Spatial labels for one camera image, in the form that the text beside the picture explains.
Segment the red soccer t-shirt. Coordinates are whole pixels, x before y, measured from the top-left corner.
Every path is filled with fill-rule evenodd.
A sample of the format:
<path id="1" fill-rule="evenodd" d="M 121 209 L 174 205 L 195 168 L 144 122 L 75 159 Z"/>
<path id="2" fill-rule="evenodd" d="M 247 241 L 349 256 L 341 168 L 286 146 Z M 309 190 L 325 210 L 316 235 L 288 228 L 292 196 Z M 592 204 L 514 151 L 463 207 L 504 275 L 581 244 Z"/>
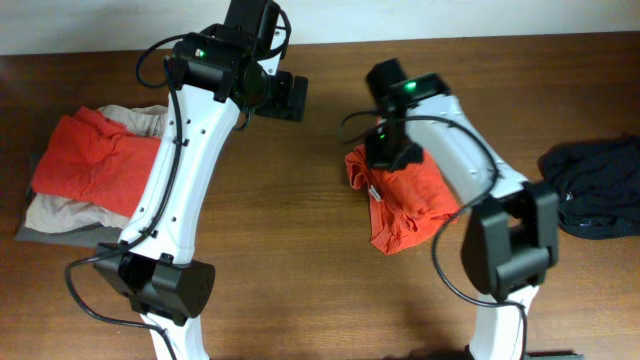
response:
<path id="1" fill-rule="evenodd" d="M 385 255 L 432 238 L 459 209 L 436 162 L 425 151 L 421 164 L 389 172 L 368 167 L 362 144 L 345 156 L 345 165 L 350 186 L 368 193 L 370 243 Z"/>

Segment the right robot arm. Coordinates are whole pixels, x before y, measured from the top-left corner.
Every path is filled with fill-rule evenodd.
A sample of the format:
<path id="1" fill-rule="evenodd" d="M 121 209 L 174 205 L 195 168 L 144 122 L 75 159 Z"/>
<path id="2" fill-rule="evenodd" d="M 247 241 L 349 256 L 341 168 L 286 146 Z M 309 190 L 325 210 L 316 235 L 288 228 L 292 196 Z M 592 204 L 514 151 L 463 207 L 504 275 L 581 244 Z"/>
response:
<path id="1" fill-rule="evenodd" d="M 556 192 L 506 163 L 438 74 L 410 79 L 390 59 L 374 65 L 366 83 L 382 118 L 366 135 L 368 165 L 397 172 L 430 154 L 470 216 L 461 261 L 479 294 L 452 290 L 477 308 L 460 358 L 577 358 L 571 350 L 527 350 L 529 309 L 559 259 Z"/>

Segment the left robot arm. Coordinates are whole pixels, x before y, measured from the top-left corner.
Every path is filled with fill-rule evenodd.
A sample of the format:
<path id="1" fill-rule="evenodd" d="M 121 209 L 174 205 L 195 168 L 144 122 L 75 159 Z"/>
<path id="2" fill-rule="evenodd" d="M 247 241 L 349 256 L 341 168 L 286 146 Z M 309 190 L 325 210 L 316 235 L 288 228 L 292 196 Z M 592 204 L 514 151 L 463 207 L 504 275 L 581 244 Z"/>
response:
<path id="1" fill-rule="evenodd" d="M 299 122 L 308 81 L 279 69 L 290 21 L 270 0 L 230 3 L 225 20 L 178 37 L 163 68 L 168 116 L 138 206 L 95 270 L 140 315 L 160 359 L 203 359 L 201 313 L 216 271 L 197 261 L 195 232 L 227 137 L 253 116 Z"/>

